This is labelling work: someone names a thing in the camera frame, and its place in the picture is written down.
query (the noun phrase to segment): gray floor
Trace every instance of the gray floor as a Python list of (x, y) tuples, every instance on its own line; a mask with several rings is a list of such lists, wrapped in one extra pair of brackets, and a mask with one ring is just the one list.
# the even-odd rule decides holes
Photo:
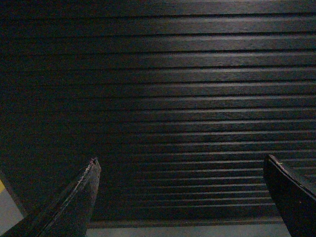
[[(22, 220), (9, 193), (0, 193), (0, 235)], [(285, 225), (90, 229), (88, 237), (290, 237)]]

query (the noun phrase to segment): dark shutter door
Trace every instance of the dark shutter door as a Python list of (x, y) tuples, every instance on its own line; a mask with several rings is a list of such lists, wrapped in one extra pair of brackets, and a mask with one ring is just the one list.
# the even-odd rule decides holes
[(266, 154), (315, 178), (315, 1), (1, 4), (0, 164), (28, 211), (92, 155), (94, 221), (276, 217)]

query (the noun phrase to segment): yellow marking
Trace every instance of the yellow marking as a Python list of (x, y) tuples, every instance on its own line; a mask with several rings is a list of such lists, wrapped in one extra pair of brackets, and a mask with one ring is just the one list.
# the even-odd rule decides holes
[(0, 180), (0, 193), (1, 193), (4, 189), (5, 189), (5, 187), (4, 187), (3, 183), (2, 183), (1, 180)]

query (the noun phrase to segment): horizontal slat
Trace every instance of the horizontal slat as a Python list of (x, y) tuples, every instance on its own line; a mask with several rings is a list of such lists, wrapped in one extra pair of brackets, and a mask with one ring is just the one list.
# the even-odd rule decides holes
[(24, 87), (5, 94), (8, 98), (25, 99), (85, 99), (162, 96), (229, 96), (311, 94), (316, 92), (316, 81), (265, 83), (195, 83), (152, 85), (94, 85)]
[(316, 77), (315, 67), (244, 69), (77, 70), (0, 72), (3, 86), (170, 83), (218, 81), (297, 81)]
[(209, 198), (209, 199), (184, 199), (184, 200), (151, 200), (140, 202), (132, 201), (134, 207), (149, 206), (177, 206), (177, 205), (229, 205), (229, 204), (251, 204), (251, 203), (273, 203), (270, 197), (236, 197), (236, 198)]
[[(23, 111), (6, 114), (5, 119), (19, 120)], [(85, 123), (85, 122), (175, 122), (175, 121), (219, 121), (252, 119), (313, 119), (316, 108), (272, 108), (272, 109), (223, 109), (223, 110), (170, 110), (170, 111), (81, 111), (38, 112), (23, 115), (24, 124)]]
[(316, 28), (316, 17), (49, 19), (1, 21), (0, 27), (1, 38), (312, 32)]
[[(96, 202), (96, 206), (105, 205)], [(209, 217), (216, 218), (233, 218), (238, 216), (242, 218), (258, 218), (261, 216), (278, 216), (277, 208), (274, 204), (236, 204), (236, 205), (209, 205), (209, 206), (179, 206), (159, 209), (158, 206), (152, 209), (135, 209), (125, 206), (122, 209), (112, 211), (112, 207), (108, 207), (107, 213), (96, 211), (94, 213), (96, 220), (152, 220), (153, 217), (158, 220), (185, 220), (190, 216), (193, 220), (207, 219)]]
[(165, 36), (0, 40), (3, 54), (97, 54), (229, 50), (315, 49), (315, 35)]
[(137, 180), (137, 186), (171, 186), (171, 185), (223, 185), (223, 184), (256, 184), (263, 183), (262, 176), (247, 176), (247, 177), (203, 177), (203, 178), (179, 178), (174, 175), (173, 178), (157, 178)]
[(161, 193), (161, 194), (127, 194), (122, 199), (138, 200), (168, 200), (168, 199), (193, 199), (193, 198), (258, 198), (270, 197), (269, 191), (232, 191), (232, 192), (204, 192), (204, 193)]
[(312, 164), (312, 166), (295, 167), (294, 169), (303, 175), (314, 175), (316, 174), (316, 161)]
[(221, 151), (249, 151), (256, 150), (258, 147), (262, 151), (265, 150), (300, 150), (315, 148), (315, 140), (305, 141), (272, 141), (272, 142), (223, 142), (223, 143), (183, 143), (183, 144), (154, 144), (154, 145), (117, 145), (105, 144), (102, 142), (92, 144), (19, 144), (16, 151), (21, 149), (25, 152), (61, 152), (73, 153), (75, 149), (83, 151), (93, 151), (96, 154), (170, 154), (170, 153), (190, 153), (190, 152), (221, 152)]
[(224, 108), (275, 108), (312, 107), (316, 95), (291, 96), (231, 96), (231, 97), (184, 97), (142, 99), (78, 99), (78, 100), (25, 100), (12, 97), (1, 101), (2, 110), (7, 112), (53, 112), (53, 111), (139, 111), (174, 109), (224, 109)]
[(252, 151), (220, 151), (220, 152), (193, 152), (193, 153), (172, 153), (172, 154), (107, 154), (103, 162), (171, 162), (171, 161), (208, 161), (208, 160), (263, 160), (265, 156), (272, 154), (279, 159), (287, 158), (314, 158), (316, 150), (299, 149), (299, 150), (260, 150), (260, 148)]
[[(9, 149), (7, 154), (13, 154), (15, 151)], [(52, 153), (44, 153), (42, 151), (38, 151), (37, 153), (32, 154), (32, 159), (29, 162), (36, 163), (37, 159), (45, 156), (45, 161), (47, 162), (47, 166), (49, 167), (51, 164), (56, 162), (60, 162), (62, 164), (75, 164), (75, 161), (80, 161), (91, 157), (92, 155), (97, 155), (100, 162), (104, 165), (102, 166), (103, 170), (106, 167), (111, 167), (111, 165), (118, 165), (118, 167), (125, 166), (125, 164), (137, 164), (140, 162), (153, 163), (153, 162), (203, 162), (203, 161), (213, 161), (213, 162), (238, 162), (240, 160), (257, 160), (263, 162), (263, 159), (268, 154), (272, 154), (280, 160), (287, 159), (307, 159), (307, 158), (315, 158), (316, 150), (279, 150), (279, 151), (271, 151), (266, 150), (262, 151), (259, 149), (253, 151), (221, 151), (221, 152), (193, 152), (193, 153), (173, 153), (173, 154), (142, 154), (142, 155), (133, 155), (128, 154), (122, 156), (121, 154), (93, 154), (93, 153), (79, 153), (78, 155), (74, 154), (61, 154), (57, 152)], [(16, 164), (22, 164), (25, 161), (24, 156), (15, 156)]]
[(249, 132), (197, 132), (173, 134), (47, 134), (28, 135), (23, 138), (25, 144), (78, 144), (106, 142), (107, 144), (154, 144), (183, 142), (230, 142), (230, 141), (286, 141), (316, 139), (315, 130), (292, 131), (249, 131)]
[(248, 192), (248, 191), (266, 191), (265, 183), (261, 184), (224, 184), (224, 185), (162, 185), (162, 186), (131, 186), (122, 187), (122, 193), (134, 194), (167, 194), (167, 193), (197, 193), (197, 192)]
[(316, 53), (167, 53), (167, 54), (95, 54), (56, 56), (7, 56), (1, 71), (79, 70), (79, 69), (149, 69), (232, 66), (302, 66), (315, 65)]
[(306, 157), (305, 159), (281, 159), (284, 163), (288, 164), (290, 167), (312, 167), (316, 166), (316, 156)]
[(174, 133), (174, 132), (225, 132), (225, 131), (279, 131), (312, 130), (316, 120), (249, 120), (249, 121), (205, 121), (205, 122), (166, 122), (166, 123), (82, 123), (78, 124), (35, 124), (23, 126), (22, 123), (5, 121), (4, 131), (12, 128), (21, 135), (34, 134), (85, 134), (85, 133)]
[(120, 1), (97, 2), (90, 4), (67, 2), (36, 5), (27, 1), (11, 4), (3, 3), (0, 19), (55, 19), (55, 18), (94, 18), (128, 16), (166, 16), (166, 15), (217, 15), (217, 14), (262, 14), (315, 12), (312, 0), (274, 0), (274, 1), (209, 1), (196, 2), (182, 0), (162, 1)]

